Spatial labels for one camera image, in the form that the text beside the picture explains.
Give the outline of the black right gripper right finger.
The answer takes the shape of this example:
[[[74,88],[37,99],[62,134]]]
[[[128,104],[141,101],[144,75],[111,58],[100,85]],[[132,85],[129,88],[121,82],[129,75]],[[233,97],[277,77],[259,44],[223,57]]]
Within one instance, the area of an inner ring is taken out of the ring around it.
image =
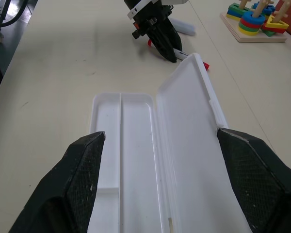
[[[261,139],[219,128],[233,192],[254,233],[291,233],[291,169]]]

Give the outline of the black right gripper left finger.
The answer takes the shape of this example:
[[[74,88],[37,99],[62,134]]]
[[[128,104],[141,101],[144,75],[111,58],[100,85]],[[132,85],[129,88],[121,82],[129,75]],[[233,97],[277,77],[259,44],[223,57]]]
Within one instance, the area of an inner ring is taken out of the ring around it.
[[[79,138],[41,179],[12,233],[85,233],[95,198],[105,132]]]

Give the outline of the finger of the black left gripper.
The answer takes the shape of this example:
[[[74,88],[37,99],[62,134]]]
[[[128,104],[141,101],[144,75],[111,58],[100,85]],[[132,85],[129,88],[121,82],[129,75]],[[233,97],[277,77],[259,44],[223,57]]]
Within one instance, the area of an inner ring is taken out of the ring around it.
[[[156,27],[150,30],[147,35],[160,55],[172,63],[177,62],[174,49],[178,48],[178,33],[174,28],[168,29],[163,27],[161,29]]]
[[[181,38],[169,18],[160,20],[160,34],[162,55],[171,55],[173,49],[182,50]]]

